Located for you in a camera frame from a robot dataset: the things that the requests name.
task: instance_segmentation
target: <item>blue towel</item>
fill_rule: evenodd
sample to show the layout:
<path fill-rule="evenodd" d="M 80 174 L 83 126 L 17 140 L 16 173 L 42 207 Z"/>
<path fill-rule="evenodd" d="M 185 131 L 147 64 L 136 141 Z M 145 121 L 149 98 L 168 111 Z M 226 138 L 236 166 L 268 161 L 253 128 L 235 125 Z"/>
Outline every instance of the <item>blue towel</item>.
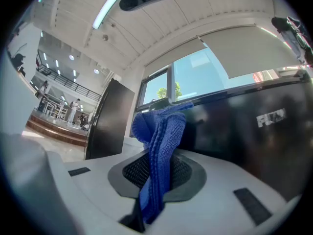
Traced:
<path fill-rule="evenodd" d="M 193 103 L 187 102 L 138 113 L 133 121 L 133 134 L 149 148 L 150 175 L 139 193 L 143 221 L 148 224 L 163 210 L 163 195 L 170 189 L 170 158 L 186 125 L 185 115 L 177 111 L 191 107 Z"/>

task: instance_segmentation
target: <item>printed logo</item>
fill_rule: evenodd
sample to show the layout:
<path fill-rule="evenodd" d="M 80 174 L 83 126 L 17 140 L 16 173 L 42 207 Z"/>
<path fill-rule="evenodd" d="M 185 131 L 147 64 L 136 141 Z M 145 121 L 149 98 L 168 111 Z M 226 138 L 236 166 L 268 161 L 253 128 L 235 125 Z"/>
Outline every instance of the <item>printed logo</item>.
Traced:
<path fill-rule="evenodd" d="M 277 123 L 286 118 L 285 109 L 280 109 L 278 111 L 274 111 L 271 113 L 267 113 L 264 115 L 260 115 L 256 117 L 259 128 L 263 127 L 263 124 L 270 125 L 273 123 Z"/>

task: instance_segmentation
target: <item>black railing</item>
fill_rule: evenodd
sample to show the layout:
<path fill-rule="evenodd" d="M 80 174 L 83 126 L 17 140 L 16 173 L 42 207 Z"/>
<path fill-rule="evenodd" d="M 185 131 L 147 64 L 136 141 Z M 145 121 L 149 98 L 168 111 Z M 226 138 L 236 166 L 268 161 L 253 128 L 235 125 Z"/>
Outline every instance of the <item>black railing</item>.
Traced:
<path fill-rule="evenodd" d="M 57 72 L 55 72 L 54 70 L 51 70 L 49 68 L 47 68 L 46 66 L 44 66 L 43 64 L 40 64 L 40 66 L 38 68 L 36 68 L 36 70 L 38 72 L 40 72 L 41 74 L 49 77 L 50 79 L 64 85 L 65 87 L 81 94 L 81 95 L 84 95 L 88 98 L 91 98 L 95 101 L 99 101 L 101 95 L 99 95 L 98 93 L 96 92 L 93 92 L 91 90 L 88 90 L 87 88 L 79 85 L 79 84 L 76 84 L 75 82 L 69 80 L 68 78 L 62 76 L 62 75 L 59 75 Z"/>

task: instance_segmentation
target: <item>roller shade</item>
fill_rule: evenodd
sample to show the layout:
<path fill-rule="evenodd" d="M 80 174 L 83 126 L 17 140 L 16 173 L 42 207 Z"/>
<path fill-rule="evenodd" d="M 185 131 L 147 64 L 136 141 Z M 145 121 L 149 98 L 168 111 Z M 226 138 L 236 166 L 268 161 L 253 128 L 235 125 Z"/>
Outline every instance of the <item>roller shade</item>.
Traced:
<path fill-rule="evenodd" d="M 299 64 L 282 41 L 256 26 L 225 29 L 201 38 L 229 78 Z"/>
<path fill-rule="evenodd" d="M 147 77 L 162 67 L 204 48 L 205 46 L 198 38 L 186 42 L 149 63 L 146 66 L 143 77 Z"/>

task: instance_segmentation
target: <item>sky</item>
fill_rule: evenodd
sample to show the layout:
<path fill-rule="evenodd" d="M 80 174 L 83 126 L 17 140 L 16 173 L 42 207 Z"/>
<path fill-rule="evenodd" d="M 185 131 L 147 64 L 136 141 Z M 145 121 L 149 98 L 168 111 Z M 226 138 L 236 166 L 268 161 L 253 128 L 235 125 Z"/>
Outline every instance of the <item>sky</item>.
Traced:
<path fill-rule="evenodd" d="M 255 83 L 253 74 L 228 79 L 217 57 L 206 47 L 174 62 L 174 79 L 182 93 L 178 100 Z M 166 88 L 166 83 L 166 73 L 149 81 L 144 104 L 158 99 L 157 91 Z"/>

